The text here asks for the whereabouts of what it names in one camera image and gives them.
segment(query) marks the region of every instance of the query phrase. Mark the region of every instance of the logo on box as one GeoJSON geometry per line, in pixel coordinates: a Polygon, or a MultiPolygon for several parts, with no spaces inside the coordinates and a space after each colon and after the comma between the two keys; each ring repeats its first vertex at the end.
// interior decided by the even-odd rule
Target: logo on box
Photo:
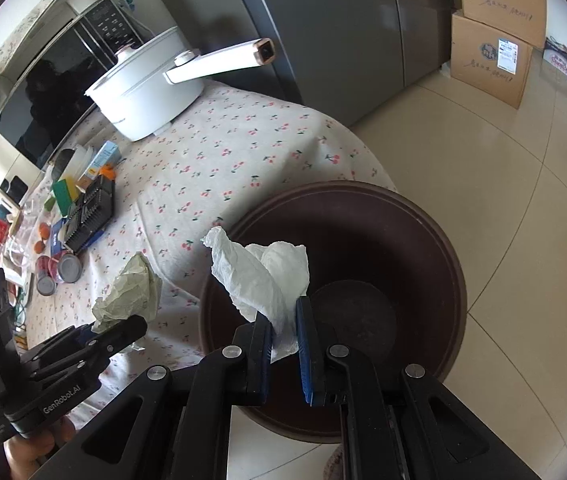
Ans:
{"type": "Polygon", "coordinates": [[[481,51],[481,56],[485,57],[487,60],[494,61],[497,59],[497,49],[494,45],[489,43],[483,43],[481,47],[479,47],[481,51]]]}

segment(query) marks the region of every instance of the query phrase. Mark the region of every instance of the tiled floor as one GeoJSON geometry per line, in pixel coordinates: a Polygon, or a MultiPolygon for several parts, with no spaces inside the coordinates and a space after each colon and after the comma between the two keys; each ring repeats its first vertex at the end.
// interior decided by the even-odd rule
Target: tiled floor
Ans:
{"type": "MultiPolygon", "coordinates": [[[[444,68],[354,130],[461,260],[468,323],[446,385],[544,480],[567,479],[567,78],[535,53],[515,110],[444,68]]],[[[238,410],[231,431],[232,480],[319,480],[334,449],[238,410]]]]}

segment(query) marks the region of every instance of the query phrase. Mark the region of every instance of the table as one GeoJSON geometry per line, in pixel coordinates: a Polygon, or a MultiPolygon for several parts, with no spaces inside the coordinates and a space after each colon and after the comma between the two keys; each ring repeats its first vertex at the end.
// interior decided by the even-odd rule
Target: table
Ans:
{"type": "MultiPolygon", "coordinates": [[[[113,356],[103,386],[71,413],[81,427],[151,364],[170,369],[202,357],[198,296],[212,264],[201,238],[215,225],[229,229],[273,194],[324,180],[394,185],[355,134],[311,108],[208,81],[202,95],[160,136],[131,143],[92,113],[68,141],[98,149],[111,139],[121,149],[116,215],[102,238],[81,256],[77,283],[54,296],[34,292],[27,309],[28,344],[94,320],[91,306],[137,251],[164,280],[157,318],[138,343],[113,356]]],[[[45,194],[45,179],[35,194],[45,194]]]]}

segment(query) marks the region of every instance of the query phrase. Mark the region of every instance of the crumpled paper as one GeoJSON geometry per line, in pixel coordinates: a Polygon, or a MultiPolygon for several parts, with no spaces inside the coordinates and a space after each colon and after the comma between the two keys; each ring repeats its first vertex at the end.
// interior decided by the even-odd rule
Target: crumpled paper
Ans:
{"type": "Polygon", "coordinates": [[[250,244],[244,248],[219,226],[210,229],[202,241],[212,248],[212,275],[230,293],[241,315],[252,322],[261,312],[272,323],[271,361],[297,352],[295,304],[310,284],[305,246],[274,242],[268,247],[250,244]]]}
{"type": "Polygon", "coordinates": [[[92,332],[103,333],[133,314],[146,322],[152,321],[161,298],[161,285],[162,280],[154,273],[148,259],[141,252],[132,256],[114,279],[105,299],[99,297],[94,302],[92,314],[96,321],[92,332]]]}

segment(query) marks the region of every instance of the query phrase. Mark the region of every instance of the crumpled green paper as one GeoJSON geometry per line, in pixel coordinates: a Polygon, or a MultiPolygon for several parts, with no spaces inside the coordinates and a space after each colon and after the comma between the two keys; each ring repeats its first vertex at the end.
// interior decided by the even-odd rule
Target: crumpled green paper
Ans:
{"type": "Polygon", "coordinates": [[[162,280],[154,273],[148,259],[141,252],[132,256],[114,279],[110,293],[105,299],[99,297],[94,302],[92,314],[96,321],[92,332],[103,333],[133,314],[146,322],[152,321],[161,298],[161,285],[162,280]]]}

